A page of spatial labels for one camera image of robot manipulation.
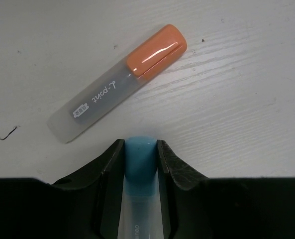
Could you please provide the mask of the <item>blue capped highlighter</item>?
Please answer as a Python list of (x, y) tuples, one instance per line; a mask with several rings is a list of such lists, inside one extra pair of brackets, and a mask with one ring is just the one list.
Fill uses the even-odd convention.
[(125, 140), (125, 172), (119, 239), (162, 239), (157, 140), (136, 136)]

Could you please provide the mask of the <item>orange capped highlighter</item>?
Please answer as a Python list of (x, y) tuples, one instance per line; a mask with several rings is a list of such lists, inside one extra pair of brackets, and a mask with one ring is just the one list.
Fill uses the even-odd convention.
[(52, 114), (47, 125), (68, 143), (108, 114), (186, 51), (181, 32), (167, 24)]

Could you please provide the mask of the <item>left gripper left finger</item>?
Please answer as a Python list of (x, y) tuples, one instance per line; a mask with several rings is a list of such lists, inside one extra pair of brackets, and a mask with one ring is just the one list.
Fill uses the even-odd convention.
[(63, 192), (60, 202), (67, 216), (69, 239), (115, 239), (121, 214), (125, 141), (116, 140), (99, 157), (57, 180), (53, 188)]

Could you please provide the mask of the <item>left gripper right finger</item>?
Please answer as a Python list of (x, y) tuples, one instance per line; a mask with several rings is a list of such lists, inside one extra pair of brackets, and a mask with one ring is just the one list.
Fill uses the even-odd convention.
[(201, 184), (208, 178), (157, 141), (157, 166), (165, 239), (210, 239), (212, 229)]

